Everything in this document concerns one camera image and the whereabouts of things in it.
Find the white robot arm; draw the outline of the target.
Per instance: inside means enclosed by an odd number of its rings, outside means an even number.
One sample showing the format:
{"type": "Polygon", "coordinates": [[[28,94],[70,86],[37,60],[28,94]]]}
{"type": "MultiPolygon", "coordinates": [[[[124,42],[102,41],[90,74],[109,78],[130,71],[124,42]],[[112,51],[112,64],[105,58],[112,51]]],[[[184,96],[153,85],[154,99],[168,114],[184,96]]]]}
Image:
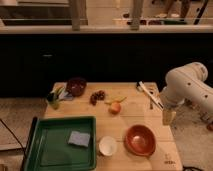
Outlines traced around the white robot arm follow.
{"type": "Polygon", "coordinates": [[[190,100],[204,112],[213,115],[213,88],[205,84],[208,70],[200,62],[192,62],[170,70],[166,86],[160,92],[163,104],[163,124],[170,125],[176,116],[175,108],[190,100]]]}

